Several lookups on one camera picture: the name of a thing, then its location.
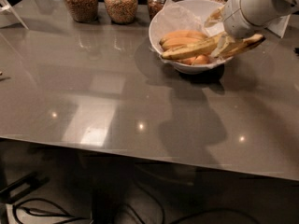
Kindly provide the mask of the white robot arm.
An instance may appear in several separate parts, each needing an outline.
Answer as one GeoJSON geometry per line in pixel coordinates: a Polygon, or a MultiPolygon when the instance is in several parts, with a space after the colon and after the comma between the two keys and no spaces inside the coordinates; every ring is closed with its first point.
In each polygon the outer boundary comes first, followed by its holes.
{"type": "Polygon", "coordinates": [[[299,0],[228,0],[205,21],[205,27],[221,22],[225,31],[212,56],[221,56],[244,38],[252,37],[267,27],[274,19],[296,12],[298,3],[299,0]]]}

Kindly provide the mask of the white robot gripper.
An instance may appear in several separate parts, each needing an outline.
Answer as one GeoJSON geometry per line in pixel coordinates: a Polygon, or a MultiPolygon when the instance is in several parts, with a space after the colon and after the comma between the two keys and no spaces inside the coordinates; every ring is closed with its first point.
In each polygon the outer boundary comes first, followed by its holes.
{"type": "Polygon", "coordinates": [[[237,45],[236,39],[248,38],[264,28],[264,22],[258,21],[260,9],[253,7],[257,0],[228,0],[224,7],[218,7],[205,20],[206,28],[219,22],[223,23],[225,32],[217,47],[211,52],[213,58],[221,57],[237,45]]]}

